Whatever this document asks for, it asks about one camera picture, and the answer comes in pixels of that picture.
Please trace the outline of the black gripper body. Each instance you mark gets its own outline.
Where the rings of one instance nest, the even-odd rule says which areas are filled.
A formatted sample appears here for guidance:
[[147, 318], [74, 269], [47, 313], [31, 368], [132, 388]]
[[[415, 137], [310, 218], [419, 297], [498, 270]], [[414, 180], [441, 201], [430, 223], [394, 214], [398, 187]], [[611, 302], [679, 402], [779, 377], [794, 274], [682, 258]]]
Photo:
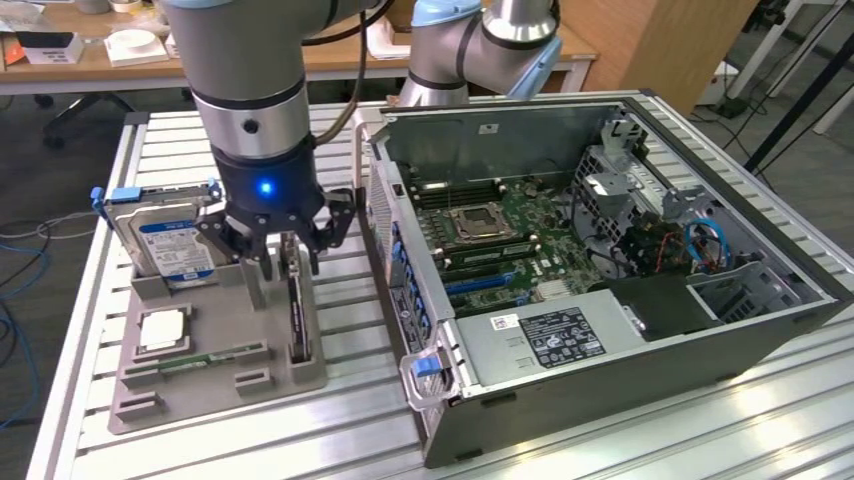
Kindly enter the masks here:
[[316, 236], [314, 217], [322, 209], [322, 187], [314, 163], [315, 138], [307, 135], [286, 153], [262, 159], [212, 147], [226, 189], [226, 211], [252, 231]]

